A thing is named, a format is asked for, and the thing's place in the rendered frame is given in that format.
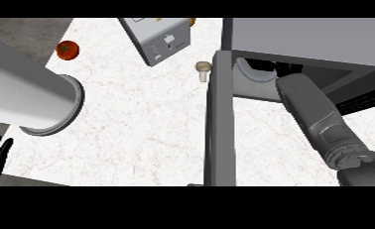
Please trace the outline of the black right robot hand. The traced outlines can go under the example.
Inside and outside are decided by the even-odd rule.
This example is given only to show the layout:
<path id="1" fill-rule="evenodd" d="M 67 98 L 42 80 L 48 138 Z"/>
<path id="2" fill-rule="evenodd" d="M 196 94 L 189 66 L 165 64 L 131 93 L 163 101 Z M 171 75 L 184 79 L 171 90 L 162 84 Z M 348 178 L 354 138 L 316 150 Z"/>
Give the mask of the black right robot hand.
<path id="1" fill-rule="evenodd" d="M 302 65 L 295 63 L 271 62 L 268 60 L 254 58 L 246 58 L 246 63 L 254 70 L 274 71 L 277 73 L 277 77 L 301 73 L 302 71 Z"/>

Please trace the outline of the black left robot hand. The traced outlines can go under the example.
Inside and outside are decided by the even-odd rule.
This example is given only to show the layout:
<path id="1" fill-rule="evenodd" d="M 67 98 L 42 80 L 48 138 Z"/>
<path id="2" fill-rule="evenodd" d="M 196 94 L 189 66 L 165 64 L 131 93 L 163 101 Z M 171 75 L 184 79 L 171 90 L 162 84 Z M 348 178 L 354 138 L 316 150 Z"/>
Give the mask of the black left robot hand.
<path id="1" fill-rule="evenodd" d="M 3 145 L 0 146 L 0 175 L 3 173 L 5 160 L 7 160 L 7 154 L 8 154 L 11 146 L 13 146 L 13 138 L 8 138 L 4 141 Z"/>

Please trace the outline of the pale grey microwave turntable plate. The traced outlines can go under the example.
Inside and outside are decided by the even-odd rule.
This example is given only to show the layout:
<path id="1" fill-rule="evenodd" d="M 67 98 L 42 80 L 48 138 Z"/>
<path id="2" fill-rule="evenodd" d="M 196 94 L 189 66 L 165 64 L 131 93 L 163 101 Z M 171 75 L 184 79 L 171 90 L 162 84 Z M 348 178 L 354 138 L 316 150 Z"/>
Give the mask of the pale grey microwave turntable plate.
<path id="1" fill-rule="evenodd" d="M 254 82 L 268 82 L 277 77 L 277 72 L 274 70 L 265 71 L 254 69 L 242 57 L 236 59 L 236 65 L 243 76 Z"/>

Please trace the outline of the grey microwave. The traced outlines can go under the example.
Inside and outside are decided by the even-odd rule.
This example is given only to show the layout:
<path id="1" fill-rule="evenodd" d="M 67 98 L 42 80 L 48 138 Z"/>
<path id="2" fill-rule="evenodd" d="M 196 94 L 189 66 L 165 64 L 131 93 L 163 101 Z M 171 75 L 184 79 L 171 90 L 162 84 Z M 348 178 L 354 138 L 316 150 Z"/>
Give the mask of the grey microwave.
<path id="1" fill-rule="evenodd" d="M 375 107 L 375 19 L 225 18 L 221 49 L 233 57 L 233 95 L 277 102 L 276 77 L 254 82 L 242 57 L 302 65 L 304 74 L 341 114 Z"/>

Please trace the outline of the dark grey microwave door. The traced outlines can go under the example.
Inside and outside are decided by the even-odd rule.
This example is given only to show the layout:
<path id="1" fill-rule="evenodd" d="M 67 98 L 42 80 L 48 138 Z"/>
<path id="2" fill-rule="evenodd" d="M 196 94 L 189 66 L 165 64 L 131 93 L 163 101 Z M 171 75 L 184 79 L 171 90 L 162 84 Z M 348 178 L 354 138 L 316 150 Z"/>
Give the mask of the dark grey microwave door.
<path id="1" fill-rule="evenodd" d="M 231 52 L 217 51 L 206 89 L 203 185 L 236 185 L 233 62 Z"/>

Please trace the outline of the beige mushroom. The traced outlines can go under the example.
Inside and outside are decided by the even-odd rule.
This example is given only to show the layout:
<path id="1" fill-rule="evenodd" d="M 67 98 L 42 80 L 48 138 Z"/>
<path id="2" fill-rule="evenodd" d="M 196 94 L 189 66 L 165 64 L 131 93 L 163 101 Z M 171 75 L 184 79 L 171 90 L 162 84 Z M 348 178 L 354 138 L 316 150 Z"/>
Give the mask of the beige mushroom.
<path id="1" fill-rule="evenodd" d="M 208 72 L 211 71 L 211 64 L 206 61 L 197 61 L 194 64 L 196 71 L 199 73 L 199 81 L 206 81 Z"/>

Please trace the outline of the red tomato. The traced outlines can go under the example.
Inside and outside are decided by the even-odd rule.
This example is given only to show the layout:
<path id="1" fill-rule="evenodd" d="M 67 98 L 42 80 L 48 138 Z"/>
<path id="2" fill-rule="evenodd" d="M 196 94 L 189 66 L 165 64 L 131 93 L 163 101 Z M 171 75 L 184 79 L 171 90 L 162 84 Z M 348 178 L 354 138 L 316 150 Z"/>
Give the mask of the red tomato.
<path id="1" fill-rule="evenodd" d="M 56 46 L 57 57 L 63 60 L 72 60 L 79 54 L 79 46 L 72 41 L 62 41 Z"/>

